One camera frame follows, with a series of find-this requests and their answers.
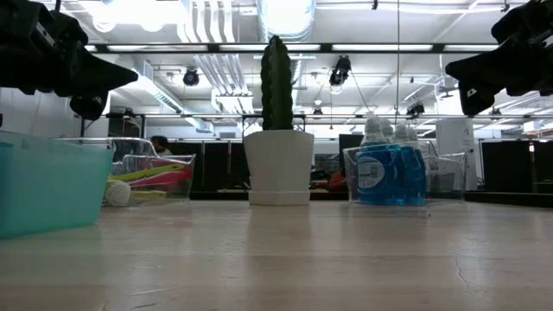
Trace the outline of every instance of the blue bottle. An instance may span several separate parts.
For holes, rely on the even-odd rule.
[[[417,199],[413,202],[414,205],[423,206],[424,198],[426,196],[426,166],[424,165],[423,152],[419,148],[418,136],[414,128],[407,128],[407,137],[409,138],[409,144],[412,145],[415,151],[416,165],[416,187],[417,187]]]
[[[402,174],[402,185],[397,188],[396,196],[403,198],[405,205],[414,205],[418,198],[418,184],[416,183],[418,162],[416,161],[415,150],[408,143],[407,126],[399,124],[396,128],[396,142],[401,146],[401,154],[404,159],[404,171]]]
[[[371,112],[367,116],[365,137],[356,155],[358,190],[362,203],[395,205],[395,183],[400,149],[388,144],[380,119]]]
[[[384,135],[386,142],[389,144],[389,148],[396,150],[399,155],[396,156],[394,160],[396,172],[393,182],[393,196],[397,205],[403,205],[405,204],[402,191],[404,187],[405,162],[402,154],[402,148],[395,143],[396,139],[394,138],[394,128],[391,126],[390,120],[387,118],[381,118],[380,126],[382,127],[382,134]]]

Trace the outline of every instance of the wooden table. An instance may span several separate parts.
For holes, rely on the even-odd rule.
[[[0,241],[0,310],[546,310],[553,213],[192,202]]]

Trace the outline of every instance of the clear plastic bin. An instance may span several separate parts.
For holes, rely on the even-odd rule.
[[[160,205],[188,200],[195,155],[158,156],[141,138],[63,138],[62,141],[113,151],[104,206]]]
[[[0,238],[98,220],[113,153],[0,131]]]
[[[426,203],[434,202],[434,199],[463,199],[465,192],[465,172],[467,156],[465,153],[455,155],[438,155],[432,142],[407,142],[391,145],[409,145],[421,150],[426,171]],[[358,153],[361,147],[344,149],[344,162],[346,165],[346,179],[349,190],[349,200],[352,203],[360,203],[359,193],[359,167]]]

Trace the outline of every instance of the plant pot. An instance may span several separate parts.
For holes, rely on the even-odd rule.
[[[244,138],[251,175],[250,204],[309,204],[314,140],[312,134],[297,130],[264,130]]]

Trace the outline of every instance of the white ball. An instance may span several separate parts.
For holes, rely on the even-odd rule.
[[[105,191],[105,200],[111,206],[126,206],[130,199],[130,186],[123,181],[113,182]]]

